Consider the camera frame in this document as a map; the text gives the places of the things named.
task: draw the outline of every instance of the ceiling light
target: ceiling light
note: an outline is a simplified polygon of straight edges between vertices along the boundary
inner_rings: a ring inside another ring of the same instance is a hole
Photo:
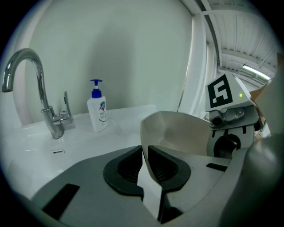
[[[255,70],[255,69],[253,69],[253,68],[251,68],[251,67],[249,67],[249,66],[244,65],[243,68],[244,68],[244,69],[247,69],[247,70],[249,70],[249,71],[251,71],[251,72],[254,72],[254,73],[256,73],[257,75],[260,75],[261,77],[263,77],[263,78],[265,78],[265,79],[267,79],[267,80],[270,80],[270,77],[269,77],[269,76],[267,76],[267,75],[265,75],[265,74],[263,74],[263,73],[261,73],[261,72]]]

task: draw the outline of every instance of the soap dispenser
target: soap dispenser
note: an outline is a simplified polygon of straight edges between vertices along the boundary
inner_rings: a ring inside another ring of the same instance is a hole
[[[89,114],[95,132],[105,129],[107,126],[107,108],[106,97],[102,96],[102,92],[98,88],[98,82],[102,80],[91,80],[95,82],[95,89],[92,91],[92,97],[87,101]]]

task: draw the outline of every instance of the ceiling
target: ceiling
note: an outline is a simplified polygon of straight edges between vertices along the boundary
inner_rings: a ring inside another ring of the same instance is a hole
[[[273,78],[277,52],[283,53],[269,23],[248,0],[201,0],[216,35],[219,72],[231,71],[261,87],[265,79],[243,69],[248,65]]]

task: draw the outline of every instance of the white sink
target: white sink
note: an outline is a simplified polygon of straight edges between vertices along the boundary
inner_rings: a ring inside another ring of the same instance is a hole
[[[108,110],[107,128],[94,132],[89,114],[74,116],[74,128],[54,140],[45,122],[3,135],[1,166],[13,190],[31,199],[48,181],[73,164],[115,150],[141,145],[141,120],[156,111],[147,105]]]

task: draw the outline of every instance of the faucet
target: faucet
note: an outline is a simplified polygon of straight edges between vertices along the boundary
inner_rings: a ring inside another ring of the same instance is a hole
[[[30,60],[35,67],[37,83],[39,87],[39,97],[42,105],[41,112],[43,113],[44,121],[53,138],[59,139],[63,136],[64,133],[63,125],[73,122],[73,117],[69,108],[67,92],[64,92],[64,102],[67,111],[55,114],[52,106],[50,106],[47,101],[44,85],[43,66],[41,64],[39,56],[34,50],[30,48],[24,48],[14,53],[14,55],[10,58],[4,72],[2,92],[13,91],[15,71],[19,63],[25,59]]]

